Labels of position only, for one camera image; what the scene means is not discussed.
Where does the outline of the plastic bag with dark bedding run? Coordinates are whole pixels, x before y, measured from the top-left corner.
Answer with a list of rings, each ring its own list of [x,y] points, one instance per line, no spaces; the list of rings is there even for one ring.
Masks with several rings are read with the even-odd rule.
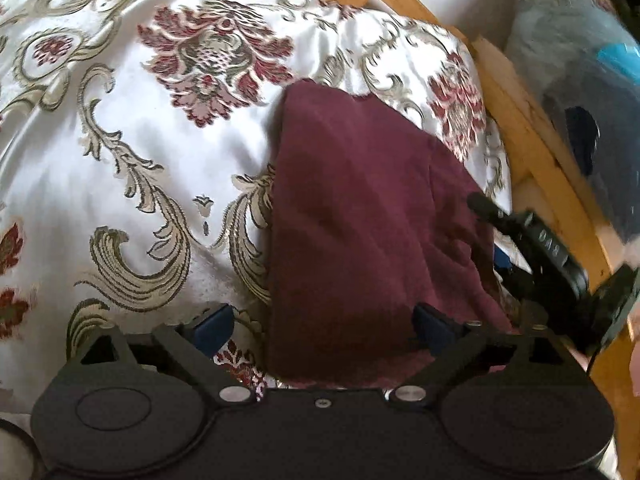
[[[639,236],[639,0],[518,0],[506,56],[623,242]]]

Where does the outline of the maroon small garment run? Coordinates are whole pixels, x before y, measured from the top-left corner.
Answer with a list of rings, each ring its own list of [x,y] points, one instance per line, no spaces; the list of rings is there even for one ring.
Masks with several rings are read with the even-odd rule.
[[[468,170],[375,96],[289,86],[272,185],[265,350],[296,386],[392,388],[431,361],[413,309],[506,332]]]

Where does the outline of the wooden bed frame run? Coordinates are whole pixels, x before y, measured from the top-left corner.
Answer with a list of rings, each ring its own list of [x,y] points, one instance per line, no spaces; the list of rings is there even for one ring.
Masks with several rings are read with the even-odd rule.
[[[336,0],[364,6],[369,0]],[[381,0],[398,14],[438,23],[420,0]],[[525,89],[515,68],[483,37],[468,40],[485,104],[502,133],[508,154],[513,203],[535,209],[559,233],[600,285],[623,262],[623,244],[600,211],[570,151],[542,107]],[[612,404],[617,451],[625,479],[639,475],[639,312],[633,310],[622,333],[598,357],[592,376]]]

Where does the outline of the white floral satin bedspread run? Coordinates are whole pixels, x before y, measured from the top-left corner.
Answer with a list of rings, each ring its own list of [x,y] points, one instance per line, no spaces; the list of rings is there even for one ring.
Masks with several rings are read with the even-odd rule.
[[[433,133],[500,206],[511,176],[469,50],[341,0],[1,0],[1,408],[90,330],[234,307],[215,362],[257,390],[276,111],[310,78]]]

